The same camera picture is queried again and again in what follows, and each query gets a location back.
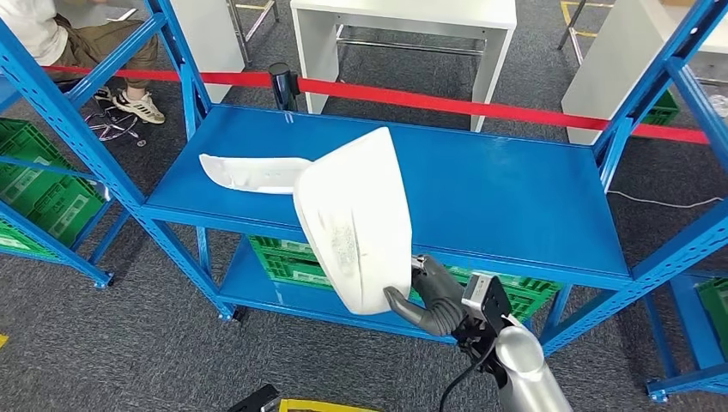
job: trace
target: blue metal shelf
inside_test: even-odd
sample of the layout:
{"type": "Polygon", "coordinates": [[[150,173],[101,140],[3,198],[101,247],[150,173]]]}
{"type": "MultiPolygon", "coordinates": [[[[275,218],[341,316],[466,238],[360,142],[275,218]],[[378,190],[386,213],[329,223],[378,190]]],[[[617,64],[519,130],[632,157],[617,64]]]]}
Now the blue metal shelf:
{"type": "Polygon", "coordinates": [[[540,268],[557,281],[599,288],[631,280],[589,148],[300,113],[293,120],[287,123],[282,112],[213,106],[144,212],[193,226],[305,240],[290,196],[216,185],[198,156],[315,160],[385,125],[397,151],[416,249],[441,251],[446,264],[492,270],[500,263],[506,273],[522,276],[540,268]],[[240,138],[231,139],[235,134],[240,138]]]}
{"type": "Polygon", "coordinates": [[[0,112],[4,112],[13,103],[21,98],[21,94],[15,89],[15,87],[0,74],[0,112]]]}
{"type": "MultiPolygon", "coordinates": [[[[293,123],[287,123],[279,112],[212,106],[169,0],[146,0],[146,4],[152,17],[69,96],[58,91],[1,22],[0,70],[209,299],[221,318],[230,319],[235,305],[250,305],[422,337],[420,331],[397,325],[385,315],[353,318],[342,312],[341,303],[331,293],[307,291],[317,299],[295,298],[305,292],[264,278],[257,262],[243,253],[244,245],[221,288],[209,275],[206,228],[304,239],[289,197],[223,189],[204,176],[199,154],[317,159],[381,125],[391,128],[402,168],[414,253],[432,253],[446,264],[567,284],[541,336],[545,354],[728,244],[728,202],[721,202],[628,270],[604,198],[628,136],[672,82],[728,168],[728,129],[685,67],[725,15],[728,0],[695,1],[591,150],[298,113],[291,114],[293,123]],[[154,32],[160,35],[181,80],[190,142],[146,199],[83,123],[76,108],[154,32]],[[196,227],[199,259],[186,250],[167,221],[196,227]],[[561,321],[570,284],[608,290],[561,321]],[[276,288],[287,288],[286,295],[292,297],[279,300],[276,288]]],[[[721,367],[700,373],[720,373],[721,367]]]]}
{"type": "Polygon", "coordinates": [[[436,338],[404,322],[393,312],[357,316],[349,312],[337,294],[330,290],[273,282],[265,273],[250,243],[242,236],[238,249],[220,286],[220,298],[226,302],[265,311],[285,313],[441,342],[455,342],[451,337],[436,338]]]}
{"type": "MultiPolygon", "coordinates": [[[[22,96],[15,87],[8,81],[5,76],[0,76],[0,112],[4,111],[11,105],[13,105],[22,96]]],[[[60,167],[46,166],[39,163],[33,163],[31,161],[23,161],[18,159],[9,158],[8,156],[0,156],[0,163],[9,163],[21,167],[31,167],[47,171],[50,173],[60,173],[68,176],[74,176],[81,179],[97,180],[97,178],[88,173],[81,173],[74,170],[63,169],[60,167]]],[[[4,218],[15,226],[18,230],[23,232],[29,238],[35,240],[39,244],[43,245],[48,251],[51,251],[56,257],[46,257],[35,253],[27,253],[24,251],[13,250],[9,248],[0,248],[0,253],[5,253],[21,258],[28,258],[33,260],[40,260],[43,262],[49,262],[54,264],[64,264],[73,267],[81,271],[84,275],[94,281],[94,285],[97,288],[106,287],[112,280],[112,274],[98,270],[94,266],[98,263],[101,256],[104,254],[108,246],[116,237],[118,231],[124,225],[126,220],[129,218],[129,214],[123,211],[117,220],[112,224],[111,228],[106,232],[101,242],[96,246],[91,254],[91,257],[87,260],[76,255],[76,250],[86,241],[87,237],[94,230],[96,225],[99,223],[101,218],[106,214],[109,208],[112,206],[114,200],[108,200],[104,202],[101,208],[96,214],[89,219],[84,225],[83,229],[76,236],[76,241],[70,247],[57,242],[52,236],[45,233],[43,230],[38,229],[31,221],[26,219],[22,215],[16,213],[10,213],[11,208],[3,203],[0,207],[0,217],[4,218]]]]}
{"type": "Polygon", "coordinates": [[[665,338],[652,297],[645,297],[645,308],[665,374],[664,380],[647,382],[647,394],[655,402],[667,402],[671,393],[684,391],[728,394],[728,360],[720,350],[713,325],[695,290],[695,286],[706,280],[704,275],[703,272],[693,274],[688,271],[670,280],[670,294],[693,356],[693,372],[680,374],[670,354],[670,345],[665,338]]]}

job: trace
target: robotic arm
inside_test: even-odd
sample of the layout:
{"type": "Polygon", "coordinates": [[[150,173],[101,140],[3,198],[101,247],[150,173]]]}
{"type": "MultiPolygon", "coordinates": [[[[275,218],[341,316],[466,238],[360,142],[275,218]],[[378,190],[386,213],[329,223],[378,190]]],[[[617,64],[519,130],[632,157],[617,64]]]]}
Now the robotic arm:
{"type": "Polygon", "coordinates": [[[391,309],[408,322],[435,336],[452,335],[472,365],[443,393],[447,394],[467,373],[477,370],[495,377],[500,402],[508,412],[571,411],[535,336],[513,315],[497,276],[473,275],[466,287],[429,256],[413,257],[412,287],[425,308],[395,288],[386,288],[391,309]]]}

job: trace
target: shelf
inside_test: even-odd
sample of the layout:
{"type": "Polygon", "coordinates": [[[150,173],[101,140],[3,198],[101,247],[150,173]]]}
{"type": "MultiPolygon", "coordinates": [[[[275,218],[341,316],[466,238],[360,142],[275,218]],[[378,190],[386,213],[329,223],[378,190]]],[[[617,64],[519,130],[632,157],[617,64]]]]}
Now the shelf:
{"type": "Polygon", "coordinates": [[[226,302],[265,311],[440,342],[455,342],[449,336],[430,336],[403,321],[394,312],[372,316],[354,315],[346,309],[333,291],[273,282],[263,270],[245,237],[240,241],[238,250],[227,269],[219,295],[226,302]]]}
{"type": "Polygon", "coordinates": [[[695,284],[703,281],[704,279],[700,277],[694,278],[685,274],[670,280],[670,292],[697,369],[726,362],[713,331],[713,325],[695,290],[695,284]]]}
{"type": "Polygon", "coordinates": [[[4,112],[10,106],[13,106],[18,99],[21,98],[21,94],[13,87],[8,79],[0,74],[0,112],[4,112]]]}
{"type": "Polygon", "coordinates": [[[204,174],[198,156],[315,160],[387,126],[407,192],[415,251],[441,251],[476,263],[500,259],[530,268],[577,268],[593,277],[572,276],[573,283],[601,288],[631,281],[587,147],[303,113],[294,113],[293,120],[287,123],[283,112],[214,106],[147,200],[144,214],[305,241],[290,196],[218,186],[204,174]]]}

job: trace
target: black stanchion post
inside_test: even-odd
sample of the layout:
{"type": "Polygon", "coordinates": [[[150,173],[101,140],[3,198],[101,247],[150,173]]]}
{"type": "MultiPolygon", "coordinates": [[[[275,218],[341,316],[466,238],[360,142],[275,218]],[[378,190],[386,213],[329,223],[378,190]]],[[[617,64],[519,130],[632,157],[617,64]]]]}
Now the black stanchion post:
{"type": "Polygon", "coordinates": [[[268,68],[270,82],[273,85],[273,96],[280,110],[298,111],[295,96],[300,94],[297,75],[285,63],[274,63],[268,68]]]}

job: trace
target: shelf caster wheel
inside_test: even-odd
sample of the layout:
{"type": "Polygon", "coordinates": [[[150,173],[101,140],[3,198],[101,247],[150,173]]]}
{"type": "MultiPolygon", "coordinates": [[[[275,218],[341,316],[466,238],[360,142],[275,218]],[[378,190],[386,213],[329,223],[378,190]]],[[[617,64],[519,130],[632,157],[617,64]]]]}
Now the shelf caster wheel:
{"type": "Polygon", "coordinates": [[[236,306],[235,312],[233,312],[233,320],[237,320],[238,322],[242,323],[243,318],[248,313],[248,307],[247,306],[236,306]]]}

